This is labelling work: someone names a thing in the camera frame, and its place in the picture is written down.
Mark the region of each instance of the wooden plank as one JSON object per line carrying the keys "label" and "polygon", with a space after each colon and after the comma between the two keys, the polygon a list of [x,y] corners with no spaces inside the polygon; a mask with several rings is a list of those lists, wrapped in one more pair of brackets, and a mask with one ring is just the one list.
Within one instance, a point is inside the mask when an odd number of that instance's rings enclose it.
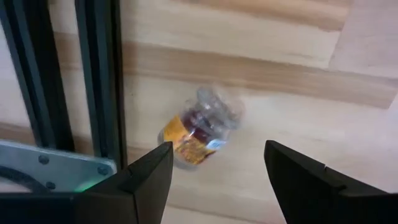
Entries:
{"label": "wooden plank", "polygon": [[[250,8],[254,7],[253,1],[247,3]],[[305,12],[300,10],[301,5],[297,1],[305,1]],[[52,1],[50,13],[54,31],[77,34],[73,2],[74,0]],[[348,8],[345,3],[284,0],[277,3],[274,9],[270,2],[262,2],[258,1],[261,10],[272,11],[277,17],[253,16],[175,0],[122,0],[123,39],[185,50],[327,68],[340,34],[336,27],[341,26]],[[319,17],[324,15],[329,15],[331,22],[318,24],[319,27],[323,26],[322,29],[310,25],[323,21]],[[325,30],[328,26],[332,26],[332,29]]]}
{"label": "wooden plank", "polygon": [[[81,69],[77,37],[58,33],[60,64]],[[123,43],[125,75],[152,76],[190,82],[218,82],[265,91],[314,96],[329,100],[388,108],[398,81],[366,75],[331,72],[286,63],[192,52],[157,45]]]}
{"label": "wooden plank", "polygon": [[[35,146],[35,139],[30,127],[9,123],[0,123],[0,139],[29,144]],[[73,136],[77,153],[93,155],[93,146],[89,139],[83,136]]]}
{"label": "wooden plank", "polygon": [[231,10],[257,17],[280,19],[294,24],[341,30],[352,0],[174,0]]}
{"label": "wooden plank", "polygon": [[[197,82],[128,75],[127,141],[152,149],[168,121],[195,98]],[[241,127],[195,171],[174,169],[169,205],[254,222],[283,223],[266,176],[264,144],[280,141],[347,175],[396,192],[397,116],[379,108],[228,88],[246,105]]]}
{"label": "wooden plank", "polygon": [[357,0],[330,68],[398,78],[398,1]]}

